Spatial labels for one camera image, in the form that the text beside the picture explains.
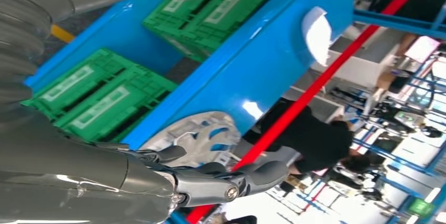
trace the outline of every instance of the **person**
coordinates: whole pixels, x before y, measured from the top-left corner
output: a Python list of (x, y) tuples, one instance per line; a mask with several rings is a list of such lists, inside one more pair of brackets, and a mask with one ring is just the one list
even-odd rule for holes
[[(292, 105), (292, 101), (281, 98), (259, 122), (260, 134), (253, 130), (244, 135), (244, 140), (256, 144), (277, 119)], [(370, 166), (370, 159), (350, 149), (353, 142), (351, 124), (335, 118), (326, 124), (306, 107), (282, 132), (266, 151), (278, 151), (282, 146), (290, 147), (301, 154), (301, 158), (289, 167), (291, 174), (330, 168), (341, 162), (353, 172), (363, 172)]]

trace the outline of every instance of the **green plastic crate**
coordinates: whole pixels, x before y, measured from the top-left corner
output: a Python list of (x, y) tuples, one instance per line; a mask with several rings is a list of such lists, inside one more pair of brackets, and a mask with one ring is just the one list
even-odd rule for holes
[(33, 106), (52, 120), (57, 120), (126, 69), (136, 66), (110, 50), (101, 49), (37, 93), (34, 99), (24, 102), (24, 105)]
[(168, 38), (185, 56), (206, 60), (268, 0), (167, 0), (144, 26)]
[(124, 71), (55, 125), (88, 142), (120, 141), (176, 87), (142, 66), (134, 67)]
[(422, 218), (431, 216), (434, 210), (435, 210), (434, 204), (428, 203), (420, 198), (415, 198), (412, 204), (408, 207), (409, 213), (420, 216)]
[(269, 0), (212, 0), (183, 28), (185, 41), (216, 50)]
[(143, 24), (155, 32), (176, 34), (200, 13), (210, 0), (165, 0)]

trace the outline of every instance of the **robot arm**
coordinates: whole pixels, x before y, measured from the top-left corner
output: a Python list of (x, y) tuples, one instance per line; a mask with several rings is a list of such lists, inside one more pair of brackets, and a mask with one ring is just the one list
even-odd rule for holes
[(169, 168), (162, 162), (178, 150), (85, 144), (20, 105), (32, 97), (23, 81), (52, 22), (116, 1), (0, 0), (0, 223), (158, 223), (176, 205), (228, 202), (286, 177), (276, 162), (235, 174), (215, 164)]

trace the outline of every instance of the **red bar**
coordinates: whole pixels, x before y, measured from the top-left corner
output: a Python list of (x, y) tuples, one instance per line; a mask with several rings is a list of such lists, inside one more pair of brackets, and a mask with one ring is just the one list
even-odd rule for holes
[[(393, 0), (387, 6), (383, 14), (395, 14), (408, 0)], [(249, 152), (237, 163), (234, 170), (253, 163), (257, 157), (265, 151), (274, 140), (288, 127), (288, 125), (299, 115), (306, 105), (313, 99), (319, 90), (333, 77), (336, 71), (356, 52), (361, 46), (378, 30), (379, 26), (369, 26), (340, 56), (333, 62), (328, 69), (308, 88), (308, 90), (294, 102), (294, 104), (277, 120), (276, 123), (260, 138), (259, 142), (249, 150)], [(194, 209), (187, 220), (196, 224), (202, 217), (205, 208), (208, 206)]]
[[(319, 197), (319, 195), (322, 193), (322, 191), (323, 191), (326, 187), (327, 187), (327, 184), (325, 184), (324, 186), (322, 186), (322, 188), (319, 190), (319, 192), (316, 193), (316, 195), (315, 195), (314, 197), (311, 198), (311, 202), (315, 202), (316, 199)], [(310, 208), (310, 206), (311, 206), (310, 204), (307, 204), (307, 205), (303, 208), (303, 211), (304, 211), (304, 212), (307, 211), (308, 208)]]

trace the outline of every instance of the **blue metal rack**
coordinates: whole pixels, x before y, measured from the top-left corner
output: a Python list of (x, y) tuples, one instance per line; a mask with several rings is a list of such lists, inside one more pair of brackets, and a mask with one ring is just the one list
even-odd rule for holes
[[(125, 0), (116, 4), (41, 67), (27, 84), (39, 91), (103, 47), (158, 73), (167, 72), (181, 56), (141, 24), (160, 1)], [(270, 0), (124, 142), (137, 149), (166, 125), (210, 110), (227, 112), (239, 130), (246, 132), (258, 118), (244, 104), (255, 103), (260, 111), (267, 111), (314, 60), (301, 31), (304, 14), (315, 6), (325, 9), (334, 40), (352, 23), (352, 1)]]
[[(435, 21), (433, 23), (421, 22), (421, 21), (402, 18), (402, 17), (382, 15), (382, 14), (372, 13), (372, 12), (367, 12), (367, 11), (358, 11), (358, 10), (354, 11), (354, 20), (355, 21), (375, 24), (375, 25), (399, 29), (399, 30), (403, 30), (406, 32), (415, 33), (415, 34), (419, 34), (419, 35), (426, 35), (426, 36), (431, 36), (431, 37), (435, 37), (435, 38), (443, 38), (443, 39), (446, 38), (446, 26), (442, 24), (445, 17), (446, 17), (446, 3), (443, 5), (440, 13), (438, 14), (437, 18), (435, 19)], [(418, 73), (424, 67), (425, 66), (422, 65), (417, 70), (417, 72), (414, 74), (414, 77), (412, 77), (412, 79), (410, 80), (409, 86), (415, 87), (417, 89), (423, 89), (425, 91), (430, 91), (429, 89), (420, 87), (418, 85), (414, 85), (412, 83), (413, 80), (429, 82), (430, 84), (434, 84), (434, 85), (437, 83), (438, 79), (433, 79), (432, 81), (428, 81), (424, 78), (417, 77)], [(435, 92), (435, 95), (444, 95), (444, 93)], [(367, 146), (367, 147), (371, 147), (371, 150), (373, 152), (382, 154), (383, 156), (391, 158), (394, 161), (396, 161), (402, 165), (408, 166), (412, 169), (415, 169), (417, 171), (427, 173), (427, 174), (435, 174), (435, 172), (434, 172), (435, 166), (443, 158), (444, 154), (446, 153), (446, 142), (445, 142), (440, 147), (437, 156), (431, 161), (431, 163), (427, 167), (424, 168), (424, 167), (420, 167), (418, 165), (414, 165), (411, 162), (408, 162), (406, 160), (399, 160), (398, 157), (391, 155), (390, 153), (388, 153), (386, 151), (383, 152), (382, 150), (374, 148), (373, 146)], [(388, 181), (388, 182), (393, 186), (396, 186), (396, 187), (400, 186), (400, 184), (395, 184), (392, 181)], [(421, 198), (420, 195), (416, 194), (413, 191), (407, 190), (406, 192), (409, 194), (409, 196), (403, 202), (403, 204), (398, 208), (399, 212), (406, 211), (408, 205), (413, 202), (413, 197)], [(438, 211), (438, 208), (444, 203), (445, 200), (446, 200), (446, 185), (444, 185), (441, 188), (441, 192), (432, 202), (435, 205), (435, 211)], [(389, 219), (387, 224), (397, 223), (399, 221), (399, 219), (400, 219), (399, 216), (393, 216)], [(432, 219), (432, 217), (426, 218), (426, 219), (420, 219), (416, 223), (419, 223), (419, 224), (427, 223), (431, 219)]]
[(362, 147), (366, 147), (366, 148), (369, 149), (371, 152), (376, 153), (376, 154), (378, 154), (378, 155), (380, 155), (380, 156), (382, 156), (382, 157), (384, 157), (384, 158), (388, 158), (388, 159), (390, 159), (390, 160), (393, 160), (394, 162), (397, 162), (397, 163), (399, 163), (399, 164), (401, 164), (401, 165), (407, 166), (407, 167), (409, 167), (409, 168), (411, 168), (411, 169), (414, 169), (414, 170), (416, 170), (416, 171), (419, 171), (419, 172), (421, 172), (421, 173), (431, 174), (431, 175), (432, 175), (432, 173), (428, 172), (428, 171), (426, 170), (426, 168), (421, 167), (421, 166), (419, 166), (419, 165), (416, 165), (416, 164), (414, 164), (414, 163), (412, 163), (412, 162), (409, 162), (409, 161), (407, 161), (407, 160), (405, 160), (405, 159), (403, 159), (403, 158), (400, 158), (400, 157), (398, 157), (398, 156), (395, 156), (395, 155), (393, 155), (392, 153), (389, 153), (389, 152), (387, 152), (387, 151), (385, 151), (385, 150), (383, 150), (383, 149), (381, 149), (381, 148), (378, 148), (378, 147), (375, 147), (375, 146), (373, 146), (373, 145), (367, 144), (367, 143), (365, 143), (365, 142), (362, 141), (362, 140), (354, 139), (353, 142), (356, 143), (356, 144), (358, 144), (358, 145), (361, 145)]

